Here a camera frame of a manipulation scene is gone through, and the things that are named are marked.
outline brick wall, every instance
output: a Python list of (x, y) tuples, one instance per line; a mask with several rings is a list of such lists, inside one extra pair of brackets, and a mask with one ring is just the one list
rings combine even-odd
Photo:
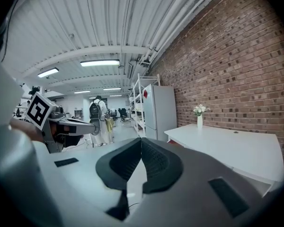
[(177, 124), (276, 134), (284, 156), (284, 26), (266, 0), (213, 0), (153, 65), (173, 86)]

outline backpack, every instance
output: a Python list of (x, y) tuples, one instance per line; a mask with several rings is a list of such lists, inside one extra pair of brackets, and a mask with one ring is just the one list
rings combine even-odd
[(99, 106), (99, 103), (101, 101), (99, 100), (99, 102), (96, 103), (92, 103), (91, 106), (89, 107), (89, 117), (90, 119), (99, 119), (102, 116), (102, 112)]

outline fluorescent light fixture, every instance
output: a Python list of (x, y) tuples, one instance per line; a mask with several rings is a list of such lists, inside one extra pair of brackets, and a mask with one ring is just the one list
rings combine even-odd
[(120, 87), (115, 87), (115, 88), (104, 88), (103, 90), (106, 90), (106, 91), (108, 91), (108, 90), (121, 90), (121, 88), (120, 88)]
[(46, 77), (48, 75), (51, 75), (51, 74), (54, 74), (54, 73), (57, 73), (59, 70), (57, 68), (52, 68), (52, 69), (49, 69), (49, 70), (46, 70), (42, 73), (39, 73), (38, 74), (38, 77), (40, 78), (43, 78), (43, 77)]
[(119, 66), (119, 60), (81, 61), (81, 66)]
[(80, 91), (80, 92), (74, 92), (74, 93), (90, 93), (90, 91)]

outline vase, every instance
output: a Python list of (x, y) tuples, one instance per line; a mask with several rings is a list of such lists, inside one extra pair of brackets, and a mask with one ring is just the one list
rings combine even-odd
[(203, 116), (202, 115), (198, 116), (197, 126), (198, 126), (198, 129), (201, 129), (203, 126)]

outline floor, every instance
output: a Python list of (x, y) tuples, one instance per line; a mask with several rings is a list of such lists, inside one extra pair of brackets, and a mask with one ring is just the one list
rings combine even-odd
[[(136, 130), (131, 127), (130, 122), (123, 123), (120, 120), (116, 121), (116, 126), (113, 128), (113, 141), (120, 142), (123, 140), (137, 138), (139, 137)], [(86, 150), (92, 148), (89, 135), (84, 135), (84, 137), (78, 142), (77, 146), (70, 146), (64, 148), (62, 152), (65, 151), (75, 151), (75, 150)], [(139, 206), (142, 199), (142, 185), (147, 181), (146, 170), (142, 161), (139, 162), (133, 175), (127, 182), (127, 198), (128, 206), (130, 206), (129, 211), (133, 213), (135, 208)]]

